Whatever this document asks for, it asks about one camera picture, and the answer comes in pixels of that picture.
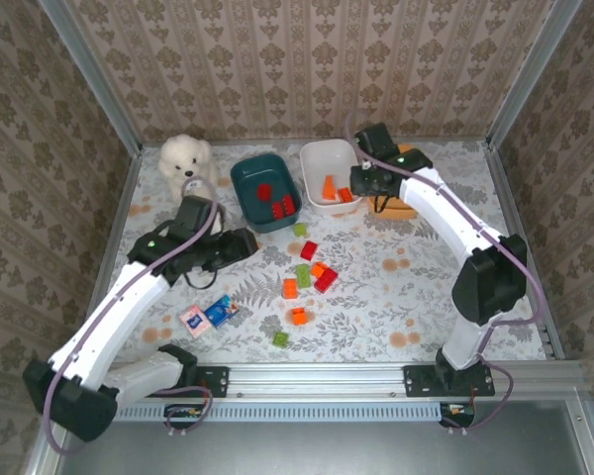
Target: pink box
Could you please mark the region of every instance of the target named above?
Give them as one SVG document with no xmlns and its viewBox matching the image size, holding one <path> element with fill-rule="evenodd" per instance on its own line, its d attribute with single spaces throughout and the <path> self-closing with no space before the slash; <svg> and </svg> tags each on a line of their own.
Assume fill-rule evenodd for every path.
<svg viewBox="0 0 594 475">
<path fill-rule="evenodd" d="M 194 338 L 211 328 L 211 322 L 197 305 L 192 305 L 187 312 L 179 317 Z"/>
</svg>

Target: table surface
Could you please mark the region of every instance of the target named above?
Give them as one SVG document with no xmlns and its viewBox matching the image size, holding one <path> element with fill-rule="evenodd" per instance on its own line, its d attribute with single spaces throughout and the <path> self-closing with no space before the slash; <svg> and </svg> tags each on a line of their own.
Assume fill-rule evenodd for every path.
<svg viewBox="0 0 594 475">
<path fill-rule="evenodd" d="M 506 225 L 480 142 L 418 143 L 443 179 L 471 210 L 502 233 Z M 299 162 L 300 144 L 221 145 L 214 157 L 221 171 L 218 197 L 227 210 L 227 228 L 245 226 L 230 176 L 243 158 L 265 152 L 281 155 L 297 184 L 304 208 L 299 222 L 316 242 L 316 259 L 339 272 L 326 292 L 300 290 L 297 300 L 281 297 L 282 282 L 294 277 L 305 261 L 299 252 L 306 241 L 292 228 L 257 235 L 260 250 L 218 274 L 208 290 L 196 291 L 184 281 L 143 317 L 117 361 L 131 362 L 173 342 L 198 356 L 201 363 L 433 361 L 448 339 L 456 318 L 450 290 L 458 267 L 445 242 L 422 218 L 383 221 L 365 202 L 353 213 L 321 217 L 309 208 Z M 114 279 L 127 262 L 135 240 L 174 216 L 176 205 L 157 169 L 158 148 L 143 151 L 143 164 L 117 255 Z M 208 276 L 192 272 L 197 286 Z M 225 293 L 240 312 L 218 329 L 194 339 L 178 317 L 191 305 L 206 308 Z M 304 307 L 308 324 L 296 327 L 290 310 Z M 531 314 L 526 299 L 507 318 Z M 276 332 L 289 333 L 288 347 L 271 344 Z M 535 326 L 500 328 L 485 356 L 496 360 L 544 359 Z"/>
</svg>

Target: vent grille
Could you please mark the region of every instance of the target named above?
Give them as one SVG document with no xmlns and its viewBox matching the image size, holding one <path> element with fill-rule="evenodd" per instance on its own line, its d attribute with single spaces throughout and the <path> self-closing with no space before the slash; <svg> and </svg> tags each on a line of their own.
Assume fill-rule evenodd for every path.
<svg viewBox="0 0 594 475">
<path fill-rule="evenodd" d="M 138 403 L 117 413 L 116 422 L 164 422 L 164 403 Z M 189 422 L 194 418 L 171 418 Z M 441 419 L 439 403 L 217 403 L 207 422 L 430 422 Z"/>
</svg>

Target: orange block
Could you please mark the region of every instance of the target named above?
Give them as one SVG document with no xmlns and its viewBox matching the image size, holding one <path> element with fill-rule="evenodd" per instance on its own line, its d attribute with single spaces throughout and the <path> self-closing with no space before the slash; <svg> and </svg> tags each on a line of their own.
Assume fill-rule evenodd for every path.
<svg viewBox="0 0 594 475">
<path fill-rule="evenodd" d="M 326 264 L 324 264 L 323 262 L 315 262 L 315 265 L 313 265 L 313 268 L 310 269 L 310 273 L 313 274 L 315 277 L 319 278 L 319 277 L 321 277 L 321 274 L 323 274 L 327 268 L 328 268 L 328 266 Z"/>
<path fill-rule="evenodd" d="M 326 176 L 326 182 L 324 183 L 324 200 L 336 200 L 337 199 L 337 188 L 333 182 L 333 175 Z"/>
<path fill-rule="evenodd" d="M 306 325 L 306 310 L 303 307 L 293 309 L 293 324 Z"/>
<path fill-rule="evenodd" d="M 352 192 L 349 191 L 349 188 L 342 188 L 339 190 L 339 197 L 344 203 L 351 203 L 354 201 L 354 197 L 352 196 Z"/>
<path fill-rule="evenodd" d="M 297 295 L 297 279 L 284 280 L 284 299 L 296 299 Z"/>
</svg>

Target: white plush dog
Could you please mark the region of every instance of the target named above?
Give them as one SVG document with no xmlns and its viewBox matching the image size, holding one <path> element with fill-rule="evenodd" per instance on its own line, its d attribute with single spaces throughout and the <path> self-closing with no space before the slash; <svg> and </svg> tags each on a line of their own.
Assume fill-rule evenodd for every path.
<svg viewBox="0 0 594 475">
<path fill-rule="evenodd" d="M 167 178 L 171 196 L 176 203 L 182 201 L 181 189 L 186 179 L 200 175 L 218 186 L 219 171 L 213 159 L 211 146 L 185 134 L 172 137 L 160 149 L 158 169 Z M 189 186 L 185 194 L 211 198 L 205 186 Z"/>
</svg>

